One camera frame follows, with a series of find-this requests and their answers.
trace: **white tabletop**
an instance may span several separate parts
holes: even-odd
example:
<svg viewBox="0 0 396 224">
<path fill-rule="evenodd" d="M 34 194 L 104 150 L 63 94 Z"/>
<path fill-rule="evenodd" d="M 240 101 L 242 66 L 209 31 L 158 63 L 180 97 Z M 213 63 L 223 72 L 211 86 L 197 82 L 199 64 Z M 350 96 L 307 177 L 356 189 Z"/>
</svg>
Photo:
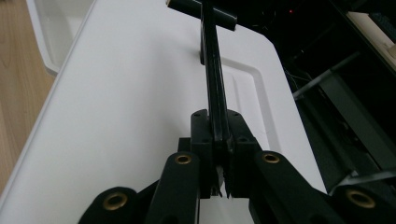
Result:
<svg viewBox="0 0 396 224">
<path fill-rule="evenodd" d="M 199 20 L 163 0 L 96 0 L 83 25 L 2 195 L 0 223 L 77 223 L 100 192 L 145 188 L 190 136 L 190 115 L 207 108 Z M 229 109 L 262 149 L 325 191 L 274 46 L 240 26 L 218 35 Z M 202 200 L 200 216 L 252 222 L 243 199 Z"/>
</svg>

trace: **white table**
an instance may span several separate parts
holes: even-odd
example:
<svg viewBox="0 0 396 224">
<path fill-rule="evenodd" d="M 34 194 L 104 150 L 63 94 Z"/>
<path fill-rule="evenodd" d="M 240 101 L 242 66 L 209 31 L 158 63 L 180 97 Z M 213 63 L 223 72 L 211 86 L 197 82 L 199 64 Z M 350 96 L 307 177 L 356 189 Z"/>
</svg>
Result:
<svg viewBox="0 0 396 224">
<path fill-rule="evenodd" d="M 96 0 L 83 25 L 2 195 L 0 223 L 77 223 L 100 192 L 143 189 L 190 136 L 191 113 L 207 108 L 199 20 L 164 1 Z M 324 191 L 274 46 L 240 26 L 218 35 L 229 109 Z M 252 222 L 240 199 L 202 200 L 200 216 Z"/>
</svg>

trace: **white plastic surface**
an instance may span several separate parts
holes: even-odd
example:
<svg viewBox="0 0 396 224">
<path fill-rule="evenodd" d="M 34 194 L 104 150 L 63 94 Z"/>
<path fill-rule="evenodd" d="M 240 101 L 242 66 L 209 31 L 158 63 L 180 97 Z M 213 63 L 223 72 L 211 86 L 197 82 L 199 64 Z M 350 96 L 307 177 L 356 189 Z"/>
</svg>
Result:
<svg viewBox="0 0 396 224">
<path fill-rule="evenodd" d="M 229 109 L 324 191 L 274 46 L 240 26 L 218 35 Z M 2 195 L 0 223 L 77 223 L 100 192 L 157 180 L 190 136 L 190 115 L 207 107 L 199 48 L 200 21 L 163 0 L 96 0 Z M 252 223 L 242 199 L 202 200 L 200 220 Z"/>
<path fill-rule="evenodd" d="M 47 71 L 57 75 L 93 0 L 26 0 Z"/>
</svg>

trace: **brown floor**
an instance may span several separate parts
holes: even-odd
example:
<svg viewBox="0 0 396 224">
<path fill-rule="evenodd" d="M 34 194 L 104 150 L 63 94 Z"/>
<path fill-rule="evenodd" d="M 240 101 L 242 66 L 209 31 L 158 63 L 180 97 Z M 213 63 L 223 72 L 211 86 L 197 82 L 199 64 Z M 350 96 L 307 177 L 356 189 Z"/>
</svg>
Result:
<svg viewBox="0 0 396 224">
<path fill-rule="evenodd" d="M 53 80 L 43 66 L 26 2 L 0 0 L 0 193 Z"/>
</svg>

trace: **wooden floor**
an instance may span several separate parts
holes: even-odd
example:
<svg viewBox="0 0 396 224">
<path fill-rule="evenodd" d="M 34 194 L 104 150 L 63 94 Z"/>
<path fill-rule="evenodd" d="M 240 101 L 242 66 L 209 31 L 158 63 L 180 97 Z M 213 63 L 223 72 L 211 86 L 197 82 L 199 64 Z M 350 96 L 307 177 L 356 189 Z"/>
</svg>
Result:
<svg viewBox="0 0 396 224">
<path fill-rule="evenodd" d="M 0 192 L 54 77 L 41 61 L 24 0 L 0 0 Z"/>
</svg>

